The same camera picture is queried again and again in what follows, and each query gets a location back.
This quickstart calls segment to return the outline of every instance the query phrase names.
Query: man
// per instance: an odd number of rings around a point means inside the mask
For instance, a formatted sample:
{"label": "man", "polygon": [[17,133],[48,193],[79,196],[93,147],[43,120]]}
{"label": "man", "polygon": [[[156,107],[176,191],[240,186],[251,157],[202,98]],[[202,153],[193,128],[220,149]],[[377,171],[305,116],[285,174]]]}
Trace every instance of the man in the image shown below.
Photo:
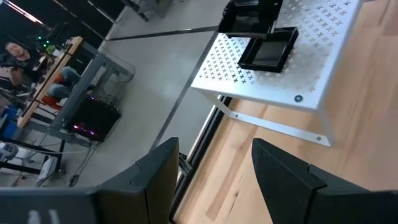
{"label": "man", "polygon": [[[25,49],[20,45],[8,42],[6,50],[12,55],[10,62],[15,63],[17,67],[9,70],[10,80],[14,85],[20,85],[26,82],[37,83],[40,77],[43,75],[40,72],[34,72],[33,68],[39,61],[41,54],[36,49]],[[64,67],[61,74],[55,79],[47,91],[48,96],[43,98],[43,102],[49,106],[60,110],[61,106],[57,103],[63,99],[69,97],[73,87],[79,82],[80,76],[76,70],[71,67]]]}

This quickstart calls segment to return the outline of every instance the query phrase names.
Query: white metal stand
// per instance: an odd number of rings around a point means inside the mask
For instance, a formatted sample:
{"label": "white metal stand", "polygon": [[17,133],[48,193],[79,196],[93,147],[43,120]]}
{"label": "white metal stand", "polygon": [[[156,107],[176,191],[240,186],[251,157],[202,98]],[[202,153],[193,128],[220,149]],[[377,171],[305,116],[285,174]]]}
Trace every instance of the white metal stand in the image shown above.
{"label": "white metal stand", "polygon": [[321,134],[316,134],[316,133],[311,133],[309,131],[304,131],[298,128],[294,128],[291,126],[287,126],[284,124],[279,124],[275,123],[272,121],[268,121],[266,119],[261,119],[261,118],[256,118],[253,116],[249,116],[246,114],[238,113],[235,111],[231,111],[227,106],[225,106],[215,95],[212,95],[210,93],[205,93],[201,91],[201,93],[214,105],[217,106],[225,115],[229,116],[230,118],[239,120],[239,121],[244,121],[249,124],[253,124],[262,128],[267,128],[273,131],[277,131],[279,133],[287,134],[289,136],[293,136],[299,139],[303,139],[306,141],[311,141],[315,142],[317,144],[321,144],[324,146],[331,146],[333,144],[333,131],[328,119],[327,114],[325,113],[324,110],[318,110],[317,114],[319,115],[319,118],[322,122],[323,129],[326,132],[326,136],[321,135]]}

